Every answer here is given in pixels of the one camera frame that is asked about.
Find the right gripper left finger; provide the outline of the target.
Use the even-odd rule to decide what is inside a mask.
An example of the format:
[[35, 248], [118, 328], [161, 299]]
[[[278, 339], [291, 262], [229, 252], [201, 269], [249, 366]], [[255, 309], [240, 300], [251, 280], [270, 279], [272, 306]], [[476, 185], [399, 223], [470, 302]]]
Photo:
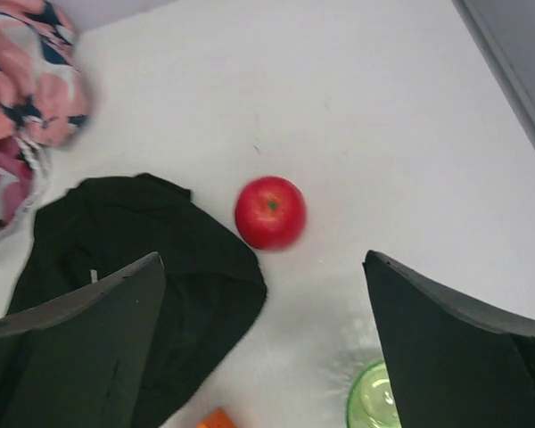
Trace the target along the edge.
[[0, 427], [129, 427], [164, 290], [151, 253], [0, 318]]

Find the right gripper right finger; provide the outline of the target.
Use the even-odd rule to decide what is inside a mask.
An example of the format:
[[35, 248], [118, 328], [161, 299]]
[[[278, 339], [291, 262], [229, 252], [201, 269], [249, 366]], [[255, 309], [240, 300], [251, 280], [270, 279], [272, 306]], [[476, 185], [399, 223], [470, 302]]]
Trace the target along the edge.
[[404, 427], [535, 427], [535, 320], [369, 251], [367, 290]]

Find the black cloth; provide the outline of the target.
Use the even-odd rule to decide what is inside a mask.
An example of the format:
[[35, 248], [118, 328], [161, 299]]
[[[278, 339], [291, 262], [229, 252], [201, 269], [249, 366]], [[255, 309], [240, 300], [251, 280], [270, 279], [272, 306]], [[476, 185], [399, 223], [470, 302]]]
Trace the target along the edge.
[[268, 289], [255, 254], [193, 204], [188, 189], [143, 173], [81, 182], [42, 207], [9, 312], [35, 307], [160, 255], [166, 288], [132, 416], [158, 427], [247, 334]]

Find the magenta pink camouflage cloth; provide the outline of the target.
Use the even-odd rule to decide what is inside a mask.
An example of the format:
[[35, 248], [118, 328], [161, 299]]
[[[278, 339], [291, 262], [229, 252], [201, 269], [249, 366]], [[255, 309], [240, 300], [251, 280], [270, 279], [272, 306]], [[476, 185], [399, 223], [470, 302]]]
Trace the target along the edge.
[[50, 175], [45, 147], [16, 136], [0, 140], [0, 241], [35, 209]]

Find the light pink patterned cloth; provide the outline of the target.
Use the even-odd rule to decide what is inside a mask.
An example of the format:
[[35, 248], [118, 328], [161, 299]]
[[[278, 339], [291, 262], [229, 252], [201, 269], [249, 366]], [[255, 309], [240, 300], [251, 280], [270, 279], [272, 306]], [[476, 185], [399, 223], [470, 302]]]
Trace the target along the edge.
[[48, 1], [0, 1], [0, 140], [59, 146], [86, 123], [86, 89], [73, 60], [77, 38]]

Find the green transparent cup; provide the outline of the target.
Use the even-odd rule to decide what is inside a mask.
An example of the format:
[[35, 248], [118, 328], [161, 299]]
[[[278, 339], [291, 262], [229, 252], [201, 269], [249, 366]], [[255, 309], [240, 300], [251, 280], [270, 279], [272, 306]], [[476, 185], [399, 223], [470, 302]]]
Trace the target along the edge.
[[345, 408], [348, 428], [400, 428], [401, 423], [387, 366], [383, 360], [367, 366], [351, 385]]

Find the orange cube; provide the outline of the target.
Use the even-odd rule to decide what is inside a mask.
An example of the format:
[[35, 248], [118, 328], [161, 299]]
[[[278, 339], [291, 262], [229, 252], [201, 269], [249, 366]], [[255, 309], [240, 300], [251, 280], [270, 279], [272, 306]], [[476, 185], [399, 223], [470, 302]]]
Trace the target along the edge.
[[235, 423], [223, 408], [218, 407], [206, 415], [196, 428], [235, 428]]

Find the red apple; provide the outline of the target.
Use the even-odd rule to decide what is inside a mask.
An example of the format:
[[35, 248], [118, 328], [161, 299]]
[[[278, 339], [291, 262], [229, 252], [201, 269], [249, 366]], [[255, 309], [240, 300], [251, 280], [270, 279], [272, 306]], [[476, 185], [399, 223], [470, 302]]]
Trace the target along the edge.
[[243, 240], [262, 251], [294, 245], [307, 225], [304, 197], [291, 181], [276, 176], [256, 178], [239, 193], [235, 225]]

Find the right aluminium frame post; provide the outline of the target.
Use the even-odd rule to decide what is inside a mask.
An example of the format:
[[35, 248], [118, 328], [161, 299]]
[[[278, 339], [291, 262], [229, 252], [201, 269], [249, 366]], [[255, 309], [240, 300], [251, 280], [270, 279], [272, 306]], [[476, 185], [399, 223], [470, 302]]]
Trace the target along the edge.
[[535, 150], [535, 1], [456, 1]]

